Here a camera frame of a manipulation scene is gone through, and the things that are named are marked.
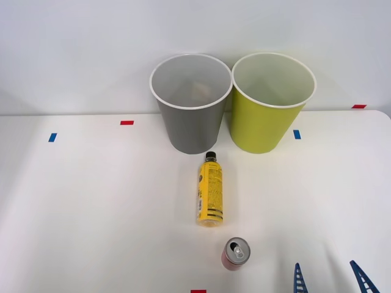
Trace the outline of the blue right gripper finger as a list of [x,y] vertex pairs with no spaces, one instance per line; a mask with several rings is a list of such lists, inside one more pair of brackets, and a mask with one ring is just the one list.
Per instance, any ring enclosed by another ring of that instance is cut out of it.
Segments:
[[370,280],[367,274],[360,268],[360,266],[354,260],[351,260],[349,263],[354,272],[361,293],[379,293],[377,287]]
[[307,286],[305,285],[304,277],[302,275],[301,267],[297,262],[294,267],[294,293],[307,293]]

